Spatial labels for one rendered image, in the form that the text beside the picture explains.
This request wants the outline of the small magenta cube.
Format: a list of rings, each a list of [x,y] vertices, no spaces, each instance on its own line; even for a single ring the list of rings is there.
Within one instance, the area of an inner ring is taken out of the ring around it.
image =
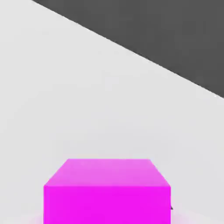
[[[43,224],[171,224],[171,187],[149,159],[68,159],[43,195]]]

